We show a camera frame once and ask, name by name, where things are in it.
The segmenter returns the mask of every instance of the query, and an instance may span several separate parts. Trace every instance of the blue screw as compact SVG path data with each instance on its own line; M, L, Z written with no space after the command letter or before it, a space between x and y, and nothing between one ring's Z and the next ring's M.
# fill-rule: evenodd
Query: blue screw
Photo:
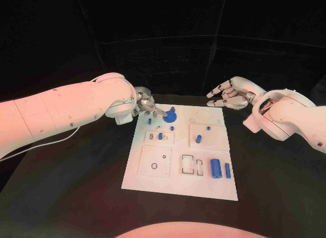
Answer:
M198 137L197 137L197 143L198 143L198 144L201 143L201 138L202 138L202 136L198 135Z

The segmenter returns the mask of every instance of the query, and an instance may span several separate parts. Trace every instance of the blue disc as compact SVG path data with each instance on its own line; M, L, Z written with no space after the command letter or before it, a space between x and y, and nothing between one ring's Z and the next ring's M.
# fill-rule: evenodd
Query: blue disc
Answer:
M168 115L166 115L166 117L163 117L163 120L165 120L168 123L175 122L175 121L176 121L176 118L178 118L176 113L175 113L174 111L168 111L166 114L168 114Z

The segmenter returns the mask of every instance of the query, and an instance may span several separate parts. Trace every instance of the blue cylinder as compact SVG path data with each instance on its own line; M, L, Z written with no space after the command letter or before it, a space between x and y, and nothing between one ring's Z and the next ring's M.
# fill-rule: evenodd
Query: blue cylinder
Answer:
M198 144L201 143L201 138L202 138L202 136L198 135L198 137L197 137L197 143L198 143Z
M231 171L230 171L230 164L225 163L225 170L227 170L227 178L231 179Z
M221 161L218 159L211 160L211 171L214 179L223 178Z

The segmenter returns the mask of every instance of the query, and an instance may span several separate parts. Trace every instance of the robotic hand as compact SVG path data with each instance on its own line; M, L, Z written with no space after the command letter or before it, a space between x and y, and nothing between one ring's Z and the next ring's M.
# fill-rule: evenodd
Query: robotic hand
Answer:
M140 112L166 116L155 105L150 90L135 88L119 73L3 102L0 158L19 147L94 122L103 114L122 125L132 122Z
M326 106L318 107L296 90L267 92L243 77L234 77L224 82L211 91L208 98L218 93L223 93L224 99L210 101L210 107L240 110L253 104L253 114L244 125L254 133L263 129L282 141L297 133L310 146L326 153Z

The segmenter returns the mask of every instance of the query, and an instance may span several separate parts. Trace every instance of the white platform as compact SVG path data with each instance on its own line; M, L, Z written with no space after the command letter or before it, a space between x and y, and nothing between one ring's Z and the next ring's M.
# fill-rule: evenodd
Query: white platform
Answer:
M122 188L238 201L223 109L166 104L158 107L165 111L175 107L178 119L168 123L162 116L155 119L140 114ZM182 173L184 155L194 156L185 157L184 162L188 172L194 168L194 174ZM221 161L223 178L212 178L211 159ZM230 163L231 178L227 178L225 163Z

